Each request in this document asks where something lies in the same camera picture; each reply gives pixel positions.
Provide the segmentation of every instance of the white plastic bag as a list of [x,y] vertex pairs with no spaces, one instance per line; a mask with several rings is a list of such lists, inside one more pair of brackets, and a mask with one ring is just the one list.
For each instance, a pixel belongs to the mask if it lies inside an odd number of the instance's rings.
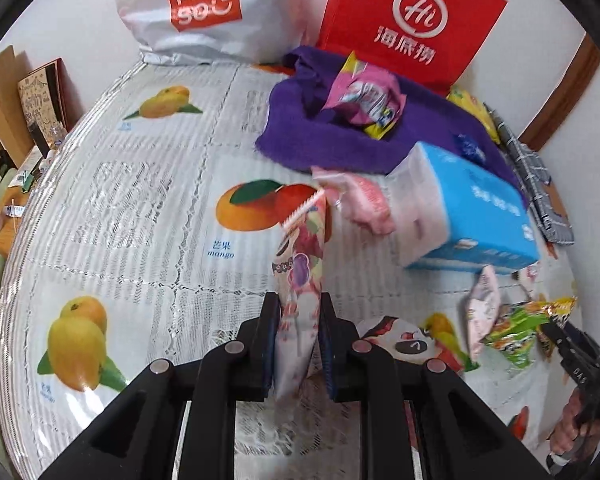
[[298,0],[116,0],[145,62],[276,62],[298,46]]

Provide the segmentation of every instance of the purple towel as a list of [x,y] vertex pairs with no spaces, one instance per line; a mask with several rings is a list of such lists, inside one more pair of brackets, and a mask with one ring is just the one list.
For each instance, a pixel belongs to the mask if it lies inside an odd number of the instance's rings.
[[375,140],[322,110],[345,58],[310,46],[285,56],[296,75],[278,83],[269,97],[269,121],[256,140],[260,152],[298,171],[326,170],[388,174],[419,140],[462,156],[458,135],[472,138],[486,156],[484,167],[518,189],[518,181],[480,121],[462,108],[407,78],[397,76],[407,96],[402,118]]

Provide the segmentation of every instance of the tissue box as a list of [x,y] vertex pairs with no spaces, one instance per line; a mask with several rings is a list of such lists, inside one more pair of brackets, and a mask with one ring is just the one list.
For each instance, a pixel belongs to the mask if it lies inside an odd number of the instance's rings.
[[388,175],[405,267],[510,274],[538,260],[520,193],[453,153],[418,142]]

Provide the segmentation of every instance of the hand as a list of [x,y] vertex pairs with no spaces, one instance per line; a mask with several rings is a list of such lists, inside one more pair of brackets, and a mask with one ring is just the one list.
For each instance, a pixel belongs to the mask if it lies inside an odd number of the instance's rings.
[[[551,451],[557,455],[570,451],[573,447],[573,441],[578,435],[585,436],[589,430],[589,425],[584,424],[579,430],[575,426],[575,417],[580,413],[582,403],[580,402],[580,392],[576,388],[569,402],[562,409],[562,418],[556,424],[554,432],[551,435],[550,445]],[[590,431],[587,447],[585,450],[586,456],[595,451],[600,441],[600,421],[594,421]]]

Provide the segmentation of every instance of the white lace tablecloth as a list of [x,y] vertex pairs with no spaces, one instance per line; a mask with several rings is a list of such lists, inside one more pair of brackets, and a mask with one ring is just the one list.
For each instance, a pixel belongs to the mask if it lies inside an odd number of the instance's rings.
[[[259,314],[264,293],[274,290],[270,261],[282,231],[224,229],[216,203],[258,178],[310,182],[253,150],[269,92],[283,77],[236,64],[138,64],[82,118],[43,177],[0,294],[0,421],[25,480],[39,476],[116,395],[102,385],[76,392],[37,373],[48,329],[67,301],[89,294],[106,306],[107,354],[128,380],[156,358],[201,358]],[[170,86],[189,88],[203,114],[123,120]],[[566,256],[541,250],[538,286],[550,298],[571,295]],[[463,301],[475,280],[403,270],[391,236],[373,237],[337,216],[324,276],[341,317],[386,314],[417,324],[443,312],[456,327],[464,326]],[[500,285],[506,300],[525,299],[509,277]],[[555,361],[537,359],[516,373],[489,350],[465,378],[506,422],[529,406],[525,443],[535,447],[570,391]],[[276,425],[270,401],[240,403],[235,435],[237,479],[358,478],[359,407],[329,401],[319,376],[305,382],[291,422]]]

